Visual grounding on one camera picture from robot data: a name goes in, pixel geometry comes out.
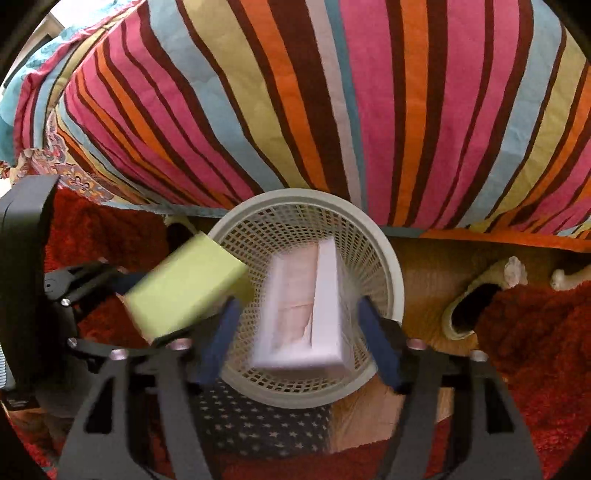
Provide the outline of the light green cardboard box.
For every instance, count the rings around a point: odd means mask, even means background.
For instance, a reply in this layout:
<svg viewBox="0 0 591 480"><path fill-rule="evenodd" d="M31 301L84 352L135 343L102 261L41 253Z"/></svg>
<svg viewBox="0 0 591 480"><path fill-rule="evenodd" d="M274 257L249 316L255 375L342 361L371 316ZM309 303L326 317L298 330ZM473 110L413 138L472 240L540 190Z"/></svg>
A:
<svg viewBox="0 0 591 480"><path fill-rule="evenodd" d="M151 343L211 315L231 297L242 307L252 301L249 267L200 233L148 272L123 303Z"/></svg>

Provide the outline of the pink white cardboard box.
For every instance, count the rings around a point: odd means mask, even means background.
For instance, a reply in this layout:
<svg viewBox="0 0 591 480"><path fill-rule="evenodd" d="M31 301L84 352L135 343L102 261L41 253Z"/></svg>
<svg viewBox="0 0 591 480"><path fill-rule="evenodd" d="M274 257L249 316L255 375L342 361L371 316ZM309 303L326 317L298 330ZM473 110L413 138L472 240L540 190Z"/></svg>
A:
<svg viewBox="0 0 591 480"><path fill-rule="evenodd" d="M334 238L273 255L250 365L303 378L348 375L357 299Z"/></svg>

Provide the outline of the white mesh trash basket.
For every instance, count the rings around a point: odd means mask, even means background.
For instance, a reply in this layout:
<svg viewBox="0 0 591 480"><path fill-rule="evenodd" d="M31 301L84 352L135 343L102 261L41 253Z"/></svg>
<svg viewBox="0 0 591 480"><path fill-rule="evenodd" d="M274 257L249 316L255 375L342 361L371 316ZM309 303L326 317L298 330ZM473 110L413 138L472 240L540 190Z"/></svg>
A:
<svg viewBox="0 0 591 480"><path fill-rule="evenodd" d="M328 193L277 190L235 207L208 235L245 263L254 290L221 372L226 383L266 405L308 409L374 377L356 306L368 296L401 322L405 292L398 257L368 215Z"/></svg>

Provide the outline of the dark star-patterned trousers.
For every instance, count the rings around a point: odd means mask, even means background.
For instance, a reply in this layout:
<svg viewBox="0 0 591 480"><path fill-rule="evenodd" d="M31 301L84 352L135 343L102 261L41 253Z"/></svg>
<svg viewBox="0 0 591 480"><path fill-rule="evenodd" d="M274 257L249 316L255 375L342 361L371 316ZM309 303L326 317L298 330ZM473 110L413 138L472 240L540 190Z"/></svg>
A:
<svg viewBox="0 0 591 480"><path fill-rule="evenodd" d="M190 397L197 432L208 450L248 458L321 453L329 444L331 409L284 409L240 394L219 380Z"/></svg>

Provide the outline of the red shaggy rug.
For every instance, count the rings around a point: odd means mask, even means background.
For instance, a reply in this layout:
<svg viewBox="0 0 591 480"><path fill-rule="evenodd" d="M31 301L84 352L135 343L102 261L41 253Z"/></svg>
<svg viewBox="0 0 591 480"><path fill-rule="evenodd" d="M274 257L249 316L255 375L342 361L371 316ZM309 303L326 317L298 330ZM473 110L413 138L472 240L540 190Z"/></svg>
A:
<svg viewBox="0 0 591 480"><path fill-rule="evenodd" d="M160 217L95 204L60 189L51 203L46 270L105 257L146 270L168 254ZM545 478L590 475L590 288L499 293L481 316L480 342L531 432ZM332 454L256 460L219 454L225 479L369 479L387 449L379 441Z"/></svg>

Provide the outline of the white slipper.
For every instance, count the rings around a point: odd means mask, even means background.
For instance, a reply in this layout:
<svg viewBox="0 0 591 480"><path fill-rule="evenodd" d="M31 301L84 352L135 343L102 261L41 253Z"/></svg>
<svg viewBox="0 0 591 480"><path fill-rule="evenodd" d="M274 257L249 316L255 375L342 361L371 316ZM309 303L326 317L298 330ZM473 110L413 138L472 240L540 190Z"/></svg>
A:
<svg viewBox="0 0 591 480"><path fill-rule="evenodd" d="M441 317L444 335L452 341L470 337L480 316L498 293L527 284L526 267L516 256L497 261L445 309Z"/></svg>
<svg viewBox="0 0 591 480"><path fill-rule="evenodd" d="M581 270L566 274L564 270L557 269L552 273L550 286L555 291L567 291L577 288L579 285L591 280L591 266L588 265Z"/></svg>

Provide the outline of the striped colourful bedspread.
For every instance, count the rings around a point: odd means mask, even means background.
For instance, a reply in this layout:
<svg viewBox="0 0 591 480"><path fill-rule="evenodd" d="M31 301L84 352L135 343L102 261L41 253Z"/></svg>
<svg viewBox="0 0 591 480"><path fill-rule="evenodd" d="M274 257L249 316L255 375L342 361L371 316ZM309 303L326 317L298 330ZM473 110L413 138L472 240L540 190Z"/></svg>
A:
<svg viewBox="0 0 591 480"><path fill-rule="evenodd" d="M588 252L590 58L543 1L112 1L8 84L1 162L121 208L308 188Z"/></svg>

